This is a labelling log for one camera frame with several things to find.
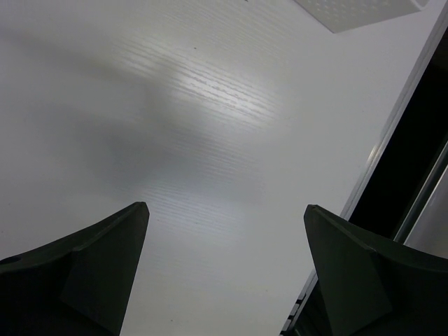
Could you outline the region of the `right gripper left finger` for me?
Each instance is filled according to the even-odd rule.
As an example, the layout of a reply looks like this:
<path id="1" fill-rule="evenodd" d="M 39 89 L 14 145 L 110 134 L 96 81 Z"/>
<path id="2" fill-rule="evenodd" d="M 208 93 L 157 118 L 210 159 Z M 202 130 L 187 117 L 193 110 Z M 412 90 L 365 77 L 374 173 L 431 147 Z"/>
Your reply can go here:
<path id="1" fill-rule="evenodd" d="M 1 334 L 119 335 L 149 218 L 135 202 L 1 260 Z"/>

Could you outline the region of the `white perforated box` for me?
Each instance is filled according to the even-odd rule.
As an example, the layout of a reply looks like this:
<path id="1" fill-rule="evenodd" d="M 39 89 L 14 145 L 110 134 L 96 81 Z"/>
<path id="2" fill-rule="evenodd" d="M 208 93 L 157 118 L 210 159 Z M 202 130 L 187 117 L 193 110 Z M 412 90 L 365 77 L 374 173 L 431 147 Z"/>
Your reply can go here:
<path id="1" fill-rule="evenodd" d="M 428 0 L 297 0 L 296 3 L 332 33 L 423 11 Z"/>

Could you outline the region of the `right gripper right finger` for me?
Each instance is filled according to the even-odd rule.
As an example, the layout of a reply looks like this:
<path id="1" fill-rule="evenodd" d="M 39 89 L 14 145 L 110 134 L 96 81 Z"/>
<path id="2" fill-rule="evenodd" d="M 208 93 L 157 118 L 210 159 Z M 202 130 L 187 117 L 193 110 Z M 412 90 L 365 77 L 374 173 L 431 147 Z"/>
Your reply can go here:
<path id="1" fill-rule="evenodd" d="M 334 335 L 447 334 L 447 259 L 318 205 L 306 208 L 304 226 Z"/>

